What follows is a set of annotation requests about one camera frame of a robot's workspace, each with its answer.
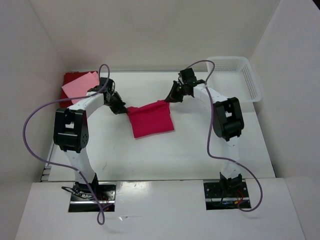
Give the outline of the magenta t shirt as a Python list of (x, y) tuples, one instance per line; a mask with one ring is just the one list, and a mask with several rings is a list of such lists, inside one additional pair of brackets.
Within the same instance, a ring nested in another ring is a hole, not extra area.
[(131, 106), (127, 110), (135, 139), (175, 130), (170, 104), (164, 100), (158, 100), (141, 107)]

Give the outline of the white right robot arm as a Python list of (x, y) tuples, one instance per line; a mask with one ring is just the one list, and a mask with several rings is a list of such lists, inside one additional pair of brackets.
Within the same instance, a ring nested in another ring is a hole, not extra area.
[(181, 103), (185, 96), (192, 96), (211, 107), (210, 132), (220, 138), (223, 145), (221, 160), (225, 160), (219, 173), (219, 191), (224, 197), (236, 193), (242, 184), (239, 165), (239, 141), (244, 129), (240, 102), (236, 97), (228, 98), (200, 79), (192, 68), (179, 72), (178, 79), (166, 97), (167, 103)]

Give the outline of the pink t shirt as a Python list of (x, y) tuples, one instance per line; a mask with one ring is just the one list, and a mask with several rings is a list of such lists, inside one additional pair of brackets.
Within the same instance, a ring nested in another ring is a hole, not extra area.
[(67, 72), (63, 78), (60, 99), (85, 96), (90, 88), (99, 84), (96, 71)]

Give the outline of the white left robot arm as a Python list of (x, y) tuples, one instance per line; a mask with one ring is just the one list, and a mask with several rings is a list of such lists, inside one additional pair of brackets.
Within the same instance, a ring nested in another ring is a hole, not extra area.
[(88, 118), (100, 107), (108, 106), (115, 114), (126, 114), (126, 103), (115, 90), (115, 82), (107, 77), (99, 79), (99, 85), (91, 88), (85, 98), (55, 112), (53, 141), (76, 168), (75, 187), (71, 192), (81, 198), (96, 199), (101, 194), (97, 174), (87, 154), (89, 142)]

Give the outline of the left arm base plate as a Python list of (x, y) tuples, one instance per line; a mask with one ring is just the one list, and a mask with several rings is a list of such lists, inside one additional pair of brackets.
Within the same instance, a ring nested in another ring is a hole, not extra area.
[[(90, 192), (75, 192), (74, 187), (67, 188), (71, 193), (68, 212), (69, 213), (98, 213), (99, 206)], [(115, 211), (116, 200), (116, 183), (115, 182), (99, 182), (99, 193), (97, 199), (104, 212)]]

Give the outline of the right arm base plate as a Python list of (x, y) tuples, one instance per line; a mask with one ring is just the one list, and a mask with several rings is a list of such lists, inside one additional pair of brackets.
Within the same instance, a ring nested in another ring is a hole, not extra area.
[(218, 180), (203, 182), (206, 210), (232, 210), (237, 209), (238, 204), (242, 209), (251, 209), (247, 184), (243, 180), (235, 190), (225, 193)]

